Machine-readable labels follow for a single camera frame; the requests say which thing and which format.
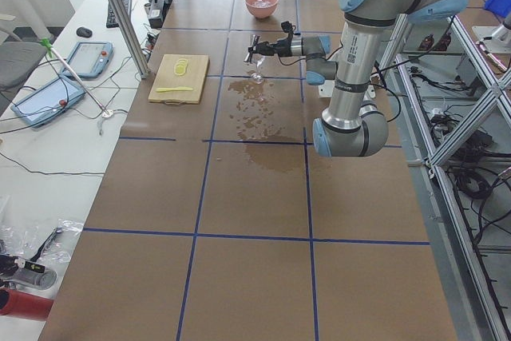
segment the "green clip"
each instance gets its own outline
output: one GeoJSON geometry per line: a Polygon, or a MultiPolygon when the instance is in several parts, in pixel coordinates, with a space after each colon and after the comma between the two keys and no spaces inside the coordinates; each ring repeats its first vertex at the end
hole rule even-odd
{"type": "Polygon", "coordinates": [[[53,55],[51,54],[51,43],[48,38],[41,39],[39,44],[48,50],[48,56],[53,57],[53,55]]]}

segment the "yellow knife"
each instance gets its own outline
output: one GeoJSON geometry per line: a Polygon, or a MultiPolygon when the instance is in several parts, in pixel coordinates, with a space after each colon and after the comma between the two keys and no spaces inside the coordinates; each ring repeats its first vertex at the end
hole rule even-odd
{"type": "Polygon", "coordinates": [[[171,92],[171,91],[193,91],[192,87],[162,87],[156,88],[157,92],[171,92]]]}

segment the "wine glass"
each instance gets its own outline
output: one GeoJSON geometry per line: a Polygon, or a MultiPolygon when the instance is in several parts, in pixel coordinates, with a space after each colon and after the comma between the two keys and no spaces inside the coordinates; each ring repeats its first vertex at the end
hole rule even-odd
{"type": "Polygon", "coordinates": [[[264,82],[264,75],[262,74],[262,66],[264,62],[264,56],[254,54],[252,57],[252,63],[255,63],[255,72],[250,75],[250,80],[256,84],[262,84],[264,82]]]}

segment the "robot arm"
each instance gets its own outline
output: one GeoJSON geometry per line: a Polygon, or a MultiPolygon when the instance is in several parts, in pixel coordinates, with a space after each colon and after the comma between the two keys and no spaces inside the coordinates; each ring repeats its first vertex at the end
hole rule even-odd
{"type": "Polygon", "coordinates": [[[294,26],[290,22],[281,23],[282,31],[287,37],[277,40],[276,43],[261,42],[260,36],[252,35],[252,44],[248,47],[246,63],[252,63],[252,55],[290,57],[304,56],[307,63],[306,79],[310,85],[322,85],[325,80],[334,80],[337,72],[337,63],[327,61],[326,55],[330,52],[329,36],[313,36],[301,38],[295,34],[294,26]]]}
{"type": "MultiPolygon", "coordinates": [[[[385,117],[376,105],[366,98],[370,75],[374,67],[381,35],[390,28],[399,14],[408,14],[410,22],[443,19],[454,15],[468,5],[469,0],[339,0],[346,20],[341,37],[342,49],[337,63],[325,65],[307,62],[307,72],[317,73],[324,79],[331,79],[335,66],[335,87],[330,105],[316,119],[313,126],[316,151],[327,157],[363,157],[379,151],[388,136],[385,117]]],[[[274,50],[279,56],[301,56],[309,46],[317,47],[312,41],[295,39],[285,42],[289,50],[274,50]]],[[[267,54],[263,48],[271,44],[259,43],[249,48],[249,53],[267,54]]],[[[321,53],[314,53],[314,59],[323,59],[321,53]]],[[[320,76],[311,77],[312,84],[321,84],[320,76]]]]}

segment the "red cylinder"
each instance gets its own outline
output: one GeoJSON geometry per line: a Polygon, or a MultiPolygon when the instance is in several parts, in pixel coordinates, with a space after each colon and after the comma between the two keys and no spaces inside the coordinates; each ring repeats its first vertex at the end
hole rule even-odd
{"type": "Polygon", "coordinates": [[[12,289],[0,289],[0,315],[45,321],[52,305],[52,299],[12,289]]]}

